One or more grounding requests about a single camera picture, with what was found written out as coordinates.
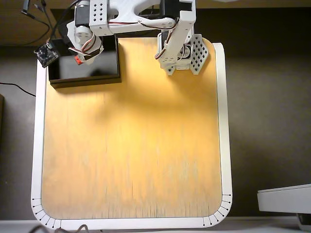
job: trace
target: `wooden tabletop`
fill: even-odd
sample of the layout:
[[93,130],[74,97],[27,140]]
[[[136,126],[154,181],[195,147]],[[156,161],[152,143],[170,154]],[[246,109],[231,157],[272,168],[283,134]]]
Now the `wooden tabletop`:
[[222,200],[213,45],[167,76],[156,38],[119,40],[122,83],[47,82],[42,205],[56,219],[209,216]]

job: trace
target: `perforated bracket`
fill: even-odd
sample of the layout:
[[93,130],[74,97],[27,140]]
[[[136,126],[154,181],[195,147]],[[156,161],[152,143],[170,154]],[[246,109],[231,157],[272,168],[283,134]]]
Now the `perforated bracket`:
[[89,27],[97,36],[113,35],[107,22],[107,0],[90,0]]
[[182,59],[181,62],[170,63],[169,58],[162,58],[161,68],[163,68],[167,75],[172,75],[176,69],[190,69],[194,75],[198,75],[208,57],[208,50],[203,42],[201,34],[194,34],[190,40],[192,51],[191,60]]
[[190,70],[198,75],[208,57],[208,50],[203,42],[201,34],[194,34],[192,37],[192,60]]

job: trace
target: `black box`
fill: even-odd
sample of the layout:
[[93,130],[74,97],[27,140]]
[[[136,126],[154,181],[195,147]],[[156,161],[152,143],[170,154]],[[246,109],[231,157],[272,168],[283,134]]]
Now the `black box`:
[[104,51],[90,64],[78,65],[73,55],[61,56],[49,65],[49,81],[54,88],[121,83],[118,39],[103,38]]

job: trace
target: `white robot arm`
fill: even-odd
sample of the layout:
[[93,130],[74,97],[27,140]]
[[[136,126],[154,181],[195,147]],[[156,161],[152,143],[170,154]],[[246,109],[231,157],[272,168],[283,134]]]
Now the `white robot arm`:
[[[139,16],[160,4],[160,18]],[[176,69],[198,74],[208,51],[200,34],[194,34],[195,0],[81,0],[75,19],[67,24],[67,37],[78,63],[92,63],[104,51],[104,36],[116,33],[161,30],[155,59],[168,75]]]

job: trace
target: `white table edge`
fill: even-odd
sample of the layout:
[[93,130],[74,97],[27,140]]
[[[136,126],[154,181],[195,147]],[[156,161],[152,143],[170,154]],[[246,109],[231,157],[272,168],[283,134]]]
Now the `white table edge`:
[[221,157],[222,202],[219,209],[206,217],[180,218],[118,218],[118,219],[55,219],[49,216],[41,203],[44,120],[46,101],[47,69],[37,62],[35,133],[31,208],[41,224],[50,229],[76,230],[86,224],[90,230],[114,229],[170,229],[205,228],[219,224],[229,213],[232,205],[231,159],[229,145],[225,52],[221,43],[213,43],[216,53],[217,98],[219,118],[219,140]]

